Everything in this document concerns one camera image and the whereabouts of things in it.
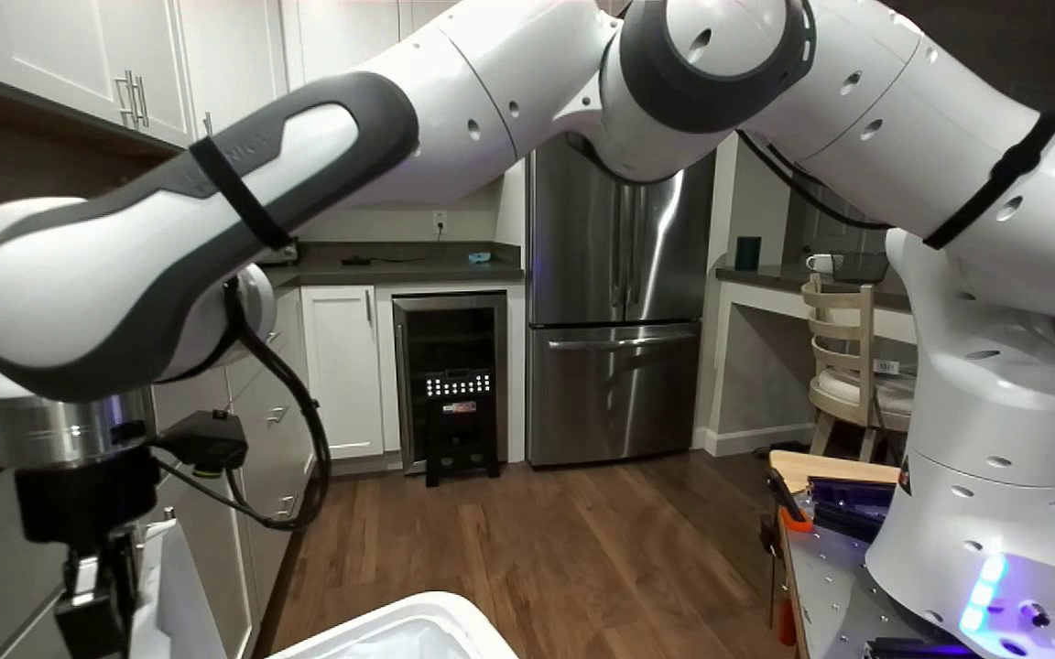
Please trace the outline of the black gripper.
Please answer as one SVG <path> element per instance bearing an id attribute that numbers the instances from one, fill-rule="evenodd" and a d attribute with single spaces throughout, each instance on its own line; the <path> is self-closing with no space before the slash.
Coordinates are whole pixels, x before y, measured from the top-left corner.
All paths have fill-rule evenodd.
<path id="1" fill-rule="evenodd" d="M 21 468 L 15 492 L 21 536 L 67 551 L 56 625 L 71 655 L 130 659 L 139 603 L 132 525 L 158 503 L 158 462 L 130 452 L 88 464 Z"/>

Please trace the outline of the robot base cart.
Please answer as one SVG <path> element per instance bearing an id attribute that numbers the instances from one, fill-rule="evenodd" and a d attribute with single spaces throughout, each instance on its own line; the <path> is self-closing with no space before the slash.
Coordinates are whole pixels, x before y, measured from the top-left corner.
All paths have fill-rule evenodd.
<path id="1" fill-rule="evenodd" d="M 774 452 L 768 473 L 810 659 L 1055 659 L 1055 459 Z"/>

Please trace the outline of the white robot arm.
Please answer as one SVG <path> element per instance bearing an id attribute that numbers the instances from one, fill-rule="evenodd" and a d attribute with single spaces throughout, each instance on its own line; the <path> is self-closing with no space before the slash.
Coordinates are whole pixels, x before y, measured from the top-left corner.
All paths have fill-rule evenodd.
<path id="1" fill-rule="evenodd" d="M 1055 659 L 1055 118 L 883 0 L 459 0 L 98 197 L 0 205 L 0 459 L 67 478 L 44 407 L 205 370 L 219 297 L 336 205 L 444 202 L 575 132 L 654 182 L 745 132 L 887 232 L 917 321 L 872 583 L 982 659 Z"/>

